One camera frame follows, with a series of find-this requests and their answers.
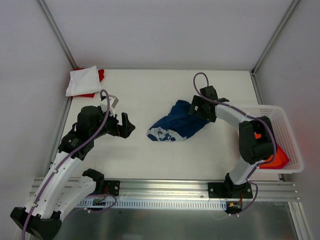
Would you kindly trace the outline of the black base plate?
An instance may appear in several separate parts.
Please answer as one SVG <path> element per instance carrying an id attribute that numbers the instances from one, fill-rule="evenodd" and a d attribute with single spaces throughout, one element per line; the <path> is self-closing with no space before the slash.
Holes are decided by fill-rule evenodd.
<path id="1" fill-rule="evenodd" d="M 251 185 L 247 182 L 241 185 L 228 185 L 225 182 L 209 182 L 208 196 L 211 199 L 252 199 L 253 192 Z"/>
<path id="2" fill-rule="evenodd" d="M 102 193 L 113 195 L 115 197 L 119 196 L 120 189 L 121 189 L 121 182 L 119 180 L 104 180 Z"/>

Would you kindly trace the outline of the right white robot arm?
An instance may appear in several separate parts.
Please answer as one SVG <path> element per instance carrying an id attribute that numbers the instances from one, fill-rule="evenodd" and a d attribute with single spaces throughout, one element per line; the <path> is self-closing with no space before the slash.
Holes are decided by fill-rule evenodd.
<path id="1" fill-rule="evenodd" d="M 214 123 L 217 119 L 233 126 L 238 132 L 240 158 L 236 166 L 226 174 L 223 182 L 208 183 L 208 196 L 223 199 L 252 199 L 249 177 L 266 160 L 277 153 L 277 144 L 267 116 L 254 117 L 218 98 L 211 85 L 200 89 L 200 95 L 193 96 L 189 115 Z"/>

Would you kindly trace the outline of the blue printed t shirt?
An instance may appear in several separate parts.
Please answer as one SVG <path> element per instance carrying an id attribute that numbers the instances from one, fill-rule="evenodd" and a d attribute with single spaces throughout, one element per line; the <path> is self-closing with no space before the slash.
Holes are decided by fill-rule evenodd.
<path id="1" fill-rule="evenodd" d="M 189 115 L 190 107 L 189 102 L 178 100 L 168 115 L 148 129 L 146 136 L 154 142 L 183 142 L 191 138 L 209 121 L 196 115 Z"/>

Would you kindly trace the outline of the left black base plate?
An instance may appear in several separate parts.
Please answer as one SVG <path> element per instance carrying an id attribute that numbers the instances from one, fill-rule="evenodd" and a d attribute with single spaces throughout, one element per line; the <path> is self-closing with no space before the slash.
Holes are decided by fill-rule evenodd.
<path id="1" fill-rule="evenodd" d="M 113 195 L 115 197 L 119 196 L 120 189 L 121 189 L 121 182 L 119 180 L 104 180 L 102 193 Z"/>

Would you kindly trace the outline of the left aluminium frame post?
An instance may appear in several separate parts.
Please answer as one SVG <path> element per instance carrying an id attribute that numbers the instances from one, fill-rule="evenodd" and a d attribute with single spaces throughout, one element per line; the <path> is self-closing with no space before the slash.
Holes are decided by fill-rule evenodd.
<path id="1" fill-rule="evenodd" d="M 41 9 L 46 21 L 48 22 L 48 24 L 49 24 L 49 26 L 50 26 L 55 38 L 57 39 L 58 44 L 61 47 L 63 53 L 65 54 L 69 64 L 71 65 L 71 67 L 73 69 L 78 68 L 78 65 L 76 64 L 76 61 L 73 58 L 73 55 L 72 55 L 72 53 L 71 53 L 71 51 L 70 51 L 70 49 L 69 49 L 69 47 L 68 47 L 68 45 L 67 45 L 67 43 L 66 43 L 66 41 L 65 41 L 65 39 L 63 37 L 63 35 L 62 35 L 62 33 L 61 33 L 61 31 L 60 31 L 60 29 L 59 29 L 59 27 L 57 25 L 57 23 L 56 23 L 53 15 L 52 15 L 49 7 L 48 7 L 46 1 L 45 0 L 36 0 L 36 2 L 39 5 L 39 7 L 40 7 L 40 9 Z"/>

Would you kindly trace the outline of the white plastic basket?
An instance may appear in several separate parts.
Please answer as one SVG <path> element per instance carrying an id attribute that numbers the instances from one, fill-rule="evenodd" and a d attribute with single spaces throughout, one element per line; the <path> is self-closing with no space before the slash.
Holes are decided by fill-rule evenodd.
<path id="1" fill-rule="evenodd" d="M 261 169 L 259 173 L 295 174 L 304 170 L 296 138 L 285 111 L 279 106 L 272 105 L 241 105 L 239 107 L 246 114 L 254 117 L 266 116 L 270 119 L 276 143 L 282 148 L 289 158 L 289 162 L 281 169 Z"/>

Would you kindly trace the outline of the aluminium mounting rail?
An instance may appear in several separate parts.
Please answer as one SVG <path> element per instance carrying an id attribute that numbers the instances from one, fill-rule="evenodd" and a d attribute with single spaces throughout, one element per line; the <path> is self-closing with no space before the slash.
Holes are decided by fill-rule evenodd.
<path id="1" fill-rule="evenodd" d="M 226 198 L 209 198 L 208 180 L 167 179 L 115 179 L 119 181 L 120 199 L 147 200 L 204 200 L 225 201 Z M 300 193 L 293 182 L 254 181 L 258 186 L 256 201 L 299 202 Z"/>

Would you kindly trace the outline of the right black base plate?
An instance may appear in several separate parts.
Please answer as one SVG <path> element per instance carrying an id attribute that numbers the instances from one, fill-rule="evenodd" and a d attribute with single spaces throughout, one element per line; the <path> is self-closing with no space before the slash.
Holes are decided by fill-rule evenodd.
<path id="1" fill-rule="evenodd" d="M 225 182 L 209 182 L 208 196 L 211 199 L 252 199 L 253 192 L 251 185 L 247 182 L 241 185 L 228 185 Z"/>

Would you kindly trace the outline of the right aluminium frame post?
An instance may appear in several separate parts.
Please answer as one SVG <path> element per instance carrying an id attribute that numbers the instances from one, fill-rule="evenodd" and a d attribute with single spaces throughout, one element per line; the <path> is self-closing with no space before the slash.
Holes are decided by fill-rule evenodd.
<path id="1" fill-rule="evenodd" d="M 276 41 L 280 37 L 282 31 L 286 27 L 287 23 L 291 19 L 292 15 L 296 11 L 298 5 L 301 3 L 301 0 L 292 0 L 286 9 L 284 15 L 280 19 L 277 27 L 275 28 L 274 32 L 272 33 L 270 39 L 268 40 L 265 48 L 263 49 L 260 57 L 258 58 L 257 62 L 255 63 L 253 69 L 251 70 L 251 75 L 255 76 L 261 67 L 261 65 L 264 63 L 265 59 L 267 58 L 268 54 L 272 50 L 273 46 L 276 44 Z"/>

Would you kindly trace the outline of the aluminium frame post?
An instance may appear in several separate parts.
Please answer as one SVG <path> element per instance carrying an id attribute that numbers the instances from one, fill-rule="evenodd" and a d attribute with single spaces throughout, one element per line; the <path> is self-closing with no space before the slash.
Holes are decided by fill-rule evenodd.
<path id="1" fill-rule="evenodd" d="M 40 7 L 40 9 L 41 9 L 46 21 L 48 22 L 48 24 L 49 24 L 49 26 L 50 26 L 55 38 L 57 39 L 58 44 L 61 47 L 63 53 L 65 54 L 69 64 L 71 65 L 71 67 L 73 69 L 78 68 L 78 65 L 76 64 L 76 61 L 73 58 L 73 55 L 72 55 L 72 53 L 71 53 L 71 51 L 70 51 L 70 49 L 69 49 L 69 47 L 68 47 L 68 45 L 67 45 L 67 43 L 66 43 L 66 41 L 65 41 L 65 39 L 63 37 L 63 35 L 62 35 L 62 33 L 61 33 L 61 31 L 60 31 L 60 29 L 59 29 L 59 27 L 57 25 L 57 23 L 56 23 L 53 15 L 52 15 L 49 7 L 48 7 L 46 1 L 45 0 L 36 0 L 36 2 L 39 5 L 39 7 Z"/>
<path id="2" fill-rule="evenodd" d="M 286 27 L 287 23 L 291 19 L 292 15 L 296 11 L 298 5 L 301 3 L 301 0 L 292 0 L 286 9 L 284 15 L 280 19 L 277 27 L 275 28 L 274 32 L 272 33 L 270 39 L 268 40 L 265 48 L 263 49 L 260 57 L 258 58 L 257 62 L 255 63 L 253 69 L 251 70 L 251 75 L 255 76 L 261 67 L 261 65 L 264 63 L 265 59 L 267 58 L 268 54 L 272 50 L 273 46 L 276 44 L 276 41 L 280 37 L 282 31 Z"/>

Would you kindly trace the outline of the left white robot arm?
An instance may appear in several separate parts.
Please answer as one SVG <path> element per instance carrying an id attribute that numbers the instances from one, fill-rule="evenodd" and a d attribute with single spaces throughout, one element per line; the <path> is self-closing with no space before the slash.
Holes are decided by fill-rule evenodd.
<path id="1" fill-rule="evenodd" d="M 86 196 L 102 194 L 105 188 L 103 173 L 87 169 L 71 190 L 62 194 L 72 172 L 84 161 L 94 147 L 94 141 L 104 135 L 128 138 L 135 130 L 127 113 L 110 113 L 109 107 L 85 106 L 77 115 L 71 130 L 61 139 L 55 160 L 31 200 L 23 207 L 15 207 L 10 217 L 26 234 L 41 240 L 52 240 L 63 220 Z"/>

